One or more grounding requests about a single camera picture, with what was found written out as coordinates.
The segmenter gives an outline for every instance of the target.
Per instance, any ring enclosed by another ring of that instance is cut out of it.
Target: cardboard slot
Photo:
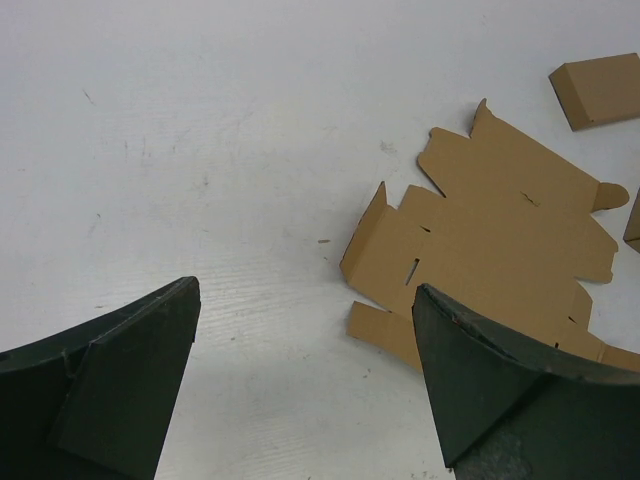
[[[420,259],[416,258],[411,264],[411,268],[409,268],[409,274],[407,275],[407,279],[404,281],[405,285],[409,285],[411,279],[413,278],[413,274],[416,273],[416,269],[418,268],[418,264],[420,263]]]

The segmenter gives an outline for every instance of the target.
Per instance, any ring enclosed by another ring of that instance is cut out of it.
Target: scratch mark
[[[202,180],[199,182],[193,182],[193,190],[198,192],[199,197],[202,197],[206,193],[207,187],[210,183],[209,174],[205,172],[202,174]]]
[[[387,155],[395,155],[396,153],[398,153],[398,150],[396,150],[396,147],[392,142],[387,143],[383,142],[382,140],[380,140],[380,150],[382,150]]]
[[[242,142],[240,142],[240,132],[242,130],[244,123],[253,116],[254,114],[253,106],[255,102],[256,102],[256,97],[251,99],[251,102],[249,102],[249,105],[247,106],[247,109],[245,110],[244,115],[242,115],[242,117],[240,117],[240,119],[236,121],[235,140],[234,140],[235,147],[236,147],[235,153],[233,151],[229,152],[231,154],[231,159],[233,161],[237,160],[242,155]]]
[[[335,125],[332,125],[330,127],[324,127],[322,130],[325,132],[324,137],[322,139],[327,140],[331,135],[333,135],[333,133],[336,130],[338,130],[338,127],[336,127]]]
[[[99,213],[96,213],[96,217],[97,217],[96,220],[89,227],[89,231],[87,232],[87,238],[91,238],[91,235],[93,235],[93,232],[95,232],[96,227],[98,226],[98,223],[100,223],[100,221],[102,220],[102,215],[100,215]]]
[[[532,199],[531,197],[529,197],[529,195],[527,195],[527,194],[526,194],[526,193],[524,193],[524,192],[520,192],[520,193],[521,193],[521,194],[522,194],[522,196],[523,196],[524,198],[526,198],[526,199],[527,199],[527,201],[528,201],[528,202],[530,202],[530,203],[531,203],[531,205],[533,205],[534,207],[539,207],[539,206],[540,206],[540,202],[536,202],[534,199]]]
[[[73,372],[73,368],[71,368],[71,361],[69,360],[67,349],[63,349],[60,355],[62,355],[62,361],[64,363],[64,374],[68,379],[73,380],[76,378],[76,374]]]
[[[191,127],[187,128],[187,130],[186,130],[184,133],[182,133],[181,135],[179,135],[179,136],[178,136],[178,138],[176,139],[176,145],[177,145],[178,143],[180,143],[180,141],[181,141],[184,137],[186,137],[186,136],[187,136],[187,134],[188,134],[190,131],[191,131]]]
[[[87,91],[84,88],[82,89],[82,93],[84,93],[84,96],[87,97],[87,100],[89,100],[89,103],[91,105],[93,105],[94,107],[97,107],[95,102],[93,100],[91,100],[91,97],[89,96],[89,94],[87,93]]]

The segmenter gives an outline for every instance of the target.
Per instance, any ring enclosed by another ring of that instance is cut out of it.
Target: flat cardboard
[[[623,238],[627,245],[640,253],[640,190],[631,209],[631,215],[629,215],[629,222]]]
[[[395,209],[382,183],[347,247],[347,283],[386,309],[354,307],[350,334],[411,358],[405,327],[428,283],[546,345],[613,358],[587,331],[591,298],[577,279],[611,281],[618,245],[590,213],[624,205],[623,187],[496,118],[484,100],[470,138],[434,128],[418,164],[442,195],[410,186]]]
[[[640,117],[637,53],[565,63],[549,79],[574,131]]]

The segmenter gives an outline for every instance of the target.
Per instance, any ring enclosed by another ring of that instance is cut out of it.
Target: cardboard flap
[[[360,254],[364,250],[367,241],[369,240],[369,236],[376,228],[376,225],[382,217],[382,214],[384,213],[384,209],[386,207],[387,189],[384,182],[382,182],[380,183],[380,186],[378,186],[376,194],[373,196],[373,199],[369,203],[369,206],[362,215],[360,222],[358,222],[356,231],[354,232],[353,237],[351,237],[349,246],[344,252],[344,256],[342,257],[342,261],[340,262],[340,269],[342,270],[342,273],[347,278],[347,280],[355,271],[358,260],[360,258]]]
[[[423,229],[431,231],[438,224],[441,212],[446,208],[446,202],[444,197],[436,193],[409,185],[398,211],[418,222]]]
[[[592,307],[593,300],[584,287],[576,282],[576,291],[573,297],[573,305],[569,319],[586,330],[589,326],[589,320],[591,319]]]
[[[592,217],[587,217],[583,235],[574,243],[573,275],[582,280],[609,283],[613,279],[611,265],[618,243]]]
[[[611,345],[604,345],[602,363],[613,367],[640,372],[640,355]]]
[[[422,371],[413,322],[407,318],[353,302],[347,335],[380,347]]]
[[[589,126],[591,120],[573,85],[567,65],[562,65],[549,75],[549,80],[551,80],[551,84],[558,96],[562,110],[564,110],[564,114],[569,121],[571,130],[576,131]]]
[[[509,208],[523,195],[553,211],[590,212],[600,183],[518,129],[483,100],[471,137],[440,128],[418,164],[450,200],[467,208]]]
[[[360,293],[411,318],[418,279],[414,274],[429,234],[387,205],[384,184],[371,205],[347,248],[342,271]]]
[[[617,183],[601,183],[598,185],[592,212],[622,207],[629,201],[629,192]]]
[[[556,342],[557,349],[594,362],[600,361],[604,348],[602,340],[571,321],[567,321],[563,327]]]

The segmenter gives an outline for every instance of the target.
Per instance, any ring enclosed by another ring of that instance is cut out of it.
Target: white surface
[[[338,270],[381,180],[394,203],[427,185],[431,127],[464,132],[488,97],[640,184],[640,122],[571,133],[547,80],[636,50],[637,1],[0,8],[0,351],[198,276],[159,479],[452,477],[420,376],[345,337]],[[630,207],[598,215],[618,240]],[[592,331],[640,351],[640,255],[620,249],[614,282],[589,286]]]

